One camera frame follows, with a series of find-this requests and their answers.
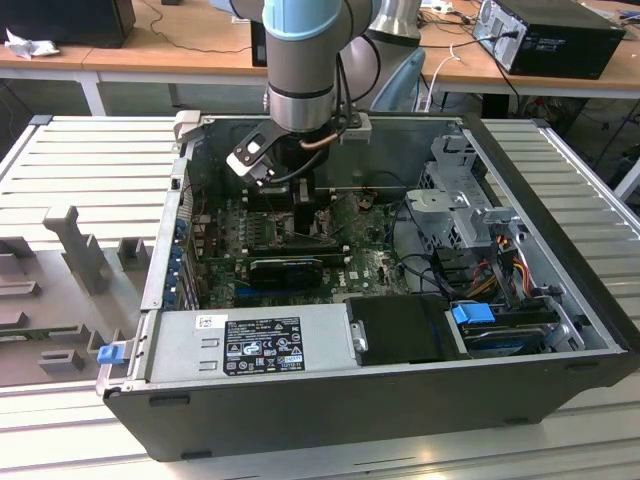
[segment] computer case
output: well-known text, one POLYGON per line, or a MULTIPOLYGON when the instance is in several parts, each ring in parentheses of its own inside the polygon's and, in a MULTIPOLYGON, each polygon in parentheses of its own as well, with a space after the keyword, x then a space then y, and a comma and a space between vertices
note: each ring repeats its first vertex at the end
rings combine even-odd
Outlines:
POLYGON ((29 40, 120 48, 136 21, 131 0, 21 0, 0 2, 6 30, 29 40))
POLYGON ((511 75, 597 79, 625 34, 623 27, 571 0, 484 0, 476 39, 511 75))

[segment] motherboard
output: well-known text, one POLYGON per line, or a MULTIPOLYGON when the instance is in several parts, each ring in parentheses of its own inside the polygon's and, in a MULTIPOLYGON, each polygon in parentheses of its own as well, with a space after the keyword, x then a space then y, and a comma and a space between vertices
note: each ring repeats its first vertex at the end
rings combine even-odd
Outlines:
POLYGON ((293 212, 268 197, 227 200, 196 219, 200 304, 308 305, 408 293, 389 245, 396 207, 366 191, 334 193, 302 234, 293 212))

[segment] workbench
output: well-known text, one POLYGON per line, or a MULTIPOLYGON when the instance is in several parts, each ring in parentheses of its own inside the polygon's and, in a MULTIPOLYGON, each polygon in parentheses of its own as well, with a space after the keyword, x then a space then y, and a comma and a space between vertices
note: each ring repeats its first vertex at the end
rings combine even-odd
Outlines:
MULTIPOLYGON (((0 50, 0 77, 35 80, 66 80, 80 83, 93 115, 105 115, 100 96, 102 82, 140 82, 205 85, 265 85, 266 69, 251 63, 250 27, 232 23, 229 15, 212 8, 206 0, 184 0, 180 6, 164 6, 159 0, 133 0, 136 25, 121 49, 62 46, 62 55, 31 61, 0 50), (151 31, 164 33, 175 44, 202 50, 240 51, 203 53, 171 45, 151 31)), ((619 3, 589 1, 603 10, 628 8, 619 3)), ((477 11, 478 3, 454 0, 463 13, 477 11)), ((424 45, 449 46, 471 39, 455 25, 428 25, 422 30, 424 45)), ((480 45, 457 50, 462 61, 448 62, 440 71, 435 89, 443 92, 510 94, 491 57, 480 45)), ((423 73, 431 79, 440 61, 449 55, 446 48, 427 49, 423 73)), ((583 98, 640 97, 640 40, 625 40, 618 47, 599 80, 544 77, 511 77, 521 95, 548 95, 583 98)), ((169 88, 171 103, 179 104, 175 87, 169 88)))

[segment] yellow wire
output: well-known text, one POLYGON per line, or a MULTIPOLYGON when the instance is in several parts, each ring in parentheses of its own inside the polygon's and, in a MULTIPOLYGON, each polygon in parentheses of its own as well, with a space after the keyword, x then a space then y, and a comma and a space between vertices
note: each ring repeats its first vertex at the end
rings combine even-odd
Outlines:
POLYGON ((518 271, 520 272, 520 275, 522 275, 522 289, 524 290, 524 293, 526 295, 529 295, 529 292, 527 292, 526 289, 525 289, 525 285, 527 284, 528 278, 527 278, 527 274, 526 274, 526 271, 525 271, 524 267, 519 262, 514 262, 513 266, 515 268, 517 268, 518 271))
POLYGON ((496 277, 495 275, 493 277, 491 277, 489 280, 485 281, 482 285, 478 286, 476 289, 474 289, 471 293, 469 293, 467 296, 468 297, 475 297, 476 295, 480 294, 483 290, 485 290, 486 288, 489 288, 491 286, 493 286, 496 283, 496 277))

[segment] white paper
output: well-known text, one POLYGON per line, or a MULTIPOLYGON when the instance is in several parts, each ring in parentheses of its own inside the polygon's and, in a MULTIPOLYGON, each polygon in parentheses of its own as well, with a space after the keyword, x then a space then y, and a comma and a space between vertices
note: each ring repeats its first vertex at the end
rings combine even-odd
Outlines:
POLYGON ((60 53, 56 45, 49 40, 27 40, 26 38, 14 35, 7 29, 8 41, 4 46, 19 57, 31 60, 32 57, 43 57, 45 55, 55 55, 60 53))
POLYGON ((224 328, 228 315, 196 315, 196 328, 198 330, 208 328, 224 328))

